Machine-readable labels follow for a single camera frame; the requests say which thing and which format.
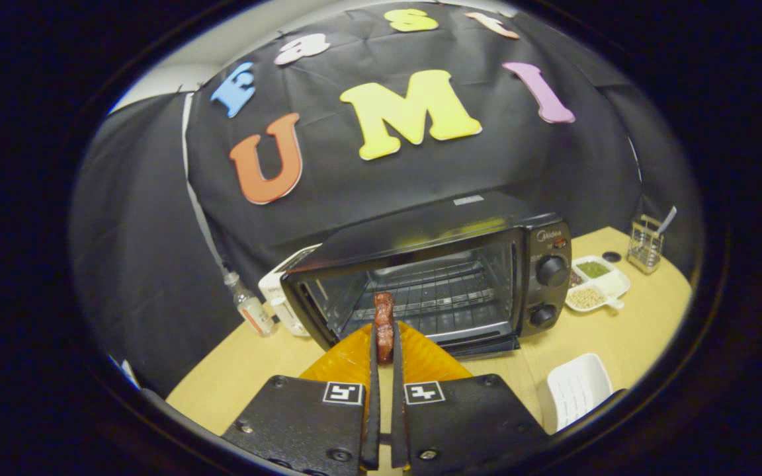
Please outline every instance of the wooden table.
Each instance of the wooden table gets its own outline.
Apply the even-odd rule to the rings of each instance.
[[[475,376],[499,374],[547,431],[550,413],[541,406],[550,401],[545,379],[560,364],[592,352],[601,358],[614,389],[637,383],[677,331],[692,290],[666,259],[653,274],[643,274],[624,258],[627,246],[628,236],[612,228],[572,240],[575,258],[608,251],[623,255],[614,263],[631,280],[631,289],[621,298],[622,310],[602,307],[576,313],[564,307],[554,328],[524,338],[519,350],[463,365]],[[209,431],[223,434],[269,377],[299,376],[323,353],[312,338],[294,337],[285,329],[261,338],[251,326],[240,325],[181,380],[167,403]],[[379,377],[381,431],[389,432],[392,368],[380,368]],[[389,463],[389,447],[381,450],[382,463]],[[381,467],[377,473],[402,471]]]

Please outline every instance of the black knob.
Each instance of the black knob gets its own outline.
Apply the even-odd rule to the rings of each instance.
[[[537,280],[543,286],[560,286],[569,277],[566,260],[559,256],[547,256],[540,260],[537,268]]]
[[[546,304],[531,314],[531,323],[539,329],[551,329],[557,322],[557,307]]]

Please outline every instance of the oven rack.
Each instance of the oven rack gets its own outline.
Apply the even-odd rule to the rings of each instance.
[[[375,292],[390,292],[394,319],[426,335],[465,331],[506,320],[502,318],[504,310],[498,308],[493,284],[478,262],[421,271],[398,277],[394,283],[418,284],[393,287],[389,280],[370,280],[344,323],[345,334],[375,318]]]

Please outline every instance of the orange letter u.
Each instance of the orange letter u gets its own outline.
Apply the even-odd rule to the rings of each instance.
[[[229,153],[237,169],[237,178],[245,199],[256,205],[265,205],[287,195],[299,183],[302,177],[302,152],[296,139],[294,125],[299,121],[299,114],[291,112],[277,118],[267,127],[267,134],[275,137],[278,156],[281,157],[281,172],[266,180],[261,173],[257,157],[257,144],[260,135],[248,136],[235,145]]]

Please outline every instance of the foam letter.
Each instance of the foam letter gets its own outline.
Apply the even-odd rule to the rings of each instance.
[[[357,85],[339,97],[355,108],[363,147],[360,158],[377,159],[395,153],[402,146],[399,139],[387,133],[393,126],[411,144],[421,144],[425,136],[425,115],[431,115],[432,137],[439,141],[474,136],[481,132],[481,123],[469,117],[463,104],[448,84],[451,75],[441,69],[427,69],[411,75],[405,97],[377,83]]]
[[[218,99],[221,103],[228,107],[228,117],[233,118],[237,115],[245,103],[251,98],[251,95],[255,93],[255,87],[246,89],[251,82],[255,80],[251,73],[246,73],[245,70],[251,67],[251,62],[241,64],[231,73],[231,75],[223,81],[223,84],[214,91],[211,95],[211,100]]]
[[[267,127],[267,134],[275,136],[278,156],[281,157],[281,172],[275,178],[266,180],[261,173],[257,158],[257,144],[261,137],[257,134],[243,139],[229,153],[237,169],[237,178],[245,199],[256,205],[264,205],[287,195],[302,177],[302,151],[296,139],[299,114],[291,112],[277,118]]]
[[[542,78],[539,67],[528,63],[503,63],[502,66],[516,73],[519,79],[522,79],[523,83],[529,87],[529,91],[534,94],[540,105],[539,115],[542,120],[550,123],[575,122],[575,114],[572,114],[572,111],[569,111],[560,99],[557,99],[554,91]]]
[[[426,12],[417,9],[390,10],[384,13],[384,18],[390,21],[390,26],[399,31],[434,30],[439,26]]]
[[[469,18],[477,19],[478,21],[481,22],[481,24],[483,24],[490,30],[495,31],[499,35],[507,36],[508,38],[513,38],[514,40],[519,39],[519,35],[517,35],[515,31],[505,30],[505,28],[502,27],[501,22],[495,18],[490,18],[489,16],[484,15],[483,13],[476,13],[476,12],[466,13],[466,16],[468,16]]]
[[[275,64],[288,64],[299,58],[320,54],[326,51],[330,45],[331,43],[325,41],[325,35],[322,33],[300,37],[287,43],[287,45],[281,46],[279,51],[282,51],[282,53],[275,58]]]

